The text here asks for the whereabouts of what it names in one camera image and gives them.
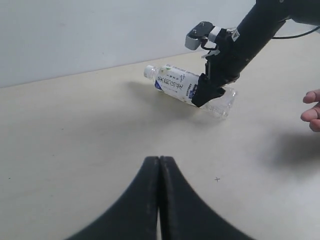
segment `white bottle cap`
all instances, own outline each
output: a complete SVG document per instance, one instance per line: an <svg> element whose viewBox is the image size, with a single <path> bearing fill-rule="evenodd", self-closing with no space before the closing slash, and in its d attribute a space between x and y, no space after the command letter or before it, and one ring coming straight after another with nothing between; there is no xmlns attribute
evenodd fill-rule
<svg viewBox="0 0 320 240"><path fill-rule="evenodd" d="M154 69L154 66L151 66L151 65L146 66L145 69L144 69L143 75L146 78L149 78L150 73L152 72L153 69Z"/></svg>

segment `finger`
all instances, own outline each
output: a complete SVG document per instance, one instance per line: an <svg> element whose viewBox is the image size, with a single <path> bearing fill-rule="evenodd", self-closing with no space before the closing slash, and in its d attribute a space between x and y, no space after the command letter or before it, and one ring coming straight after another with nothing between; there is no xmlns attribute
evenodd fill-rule
<svg viewBox="0 0 320 240"><path fill-rule="evenodd" d="M310 129L314 132L320 132L320 119L311 120Z"/></svg>
<svg viewBox="0 0 320 240"><path fill-rule="evenodd" d="M307 92L307 94L303 98L303 102L305 104L320 102L320 89Z"/></svg>
<svg viewBox="0 0 320 240"><path fill-rule="evenodd" d="M320 103L302 113L301 119L305 122L310 122L313 119L320 119Z"/></svg>

